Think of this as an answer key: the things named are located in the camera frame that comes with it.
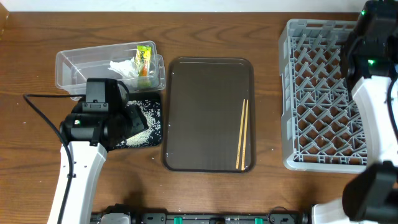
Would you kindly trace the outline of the white tissue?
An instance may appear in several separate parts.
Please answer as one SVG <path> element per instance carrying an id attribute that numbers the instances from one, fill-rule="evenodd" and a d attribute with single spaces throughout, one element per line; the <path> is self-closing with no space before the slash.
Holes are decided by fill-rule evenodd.
<path id="1" fill-rule="evenodd" d="M 110 61 L 108 70 L 120 74 L 123 78 L 137 78 L 139 76 L 134 57 L 122 62 Z"/>

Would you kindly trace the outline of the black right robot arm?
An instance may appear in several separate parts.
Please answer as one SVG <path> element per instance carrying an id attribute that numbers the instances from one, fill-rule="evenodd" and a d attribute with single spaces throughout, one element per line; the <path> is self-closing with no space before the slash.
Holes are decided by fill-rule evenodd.
<path id="1" fill-rule="evenodd" d="M 340 53 L 359 109 L 367 167 L 305 223 L 397 223 L 397 1 L 366 1 Z"/>

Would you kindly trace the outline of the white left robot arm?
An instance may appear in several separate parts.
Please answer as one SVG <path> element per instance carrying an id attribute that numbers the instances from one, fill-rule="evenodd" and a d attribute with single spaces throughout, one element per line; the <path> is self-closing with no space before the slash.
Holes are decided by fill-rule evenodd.
<path id="1" fill-rule="evenodd" d="M 90 78 L 86 93 L 60 125 L 60 174 L 49 223 L 89 223 L 98 178 L 109 151 L 147 129 L 129 90 L 110 78 Z"/>

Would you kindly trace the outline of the wooden chopstick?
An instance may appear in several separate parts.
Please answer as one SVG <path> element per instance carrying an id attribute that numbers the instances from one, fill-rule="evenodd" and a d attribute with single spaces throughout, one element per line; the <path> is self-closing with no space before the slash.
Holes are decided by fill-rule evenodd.
<path id="1" fill-rule="evenodd" d="M 241 120 L 240 120 L 240 125 L 239 125 L 238 148 L 237 148 L 236 167 L 235 167 L 236 169 L 239 168 L 239 160 L 240 160 L 240 153 L 241 153 L 241 145 L 242 145 L 241 141 L 242 141 L 242 134 L 243 134 L 245 101 L 246 101 L 246 99 L 243 99 L 242 111 L 241 111 Z"/>
<path id="2" fill-rule="evenodd" d="M 243 126 L 243 147 L 242 147 L 242 160 L 241 160 L 241 170 L 245 168 L 245 158 L 246 158 L 246 139 L 247 139 L 247 129 L 248 129 L 248 111 L 249 111 L 249 100 L 245 100 L 244 107 L 244 126 Z"/>

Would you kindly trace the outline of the yellow green snack wrapper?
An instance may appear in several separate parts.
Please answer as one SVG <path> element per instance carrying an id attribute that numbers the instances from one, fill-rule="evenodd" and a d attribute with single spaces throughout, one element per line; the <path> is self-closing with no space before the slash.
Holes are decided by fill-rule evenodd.
<path id="1" fill-rule="evenodd" d="M 152 48 L 146 45 L 138 45 L 136 51 L 135 64 L 138 75 L 140 77 L 148 76 L 150 69 L 150 58 L 152 56 Z"/>

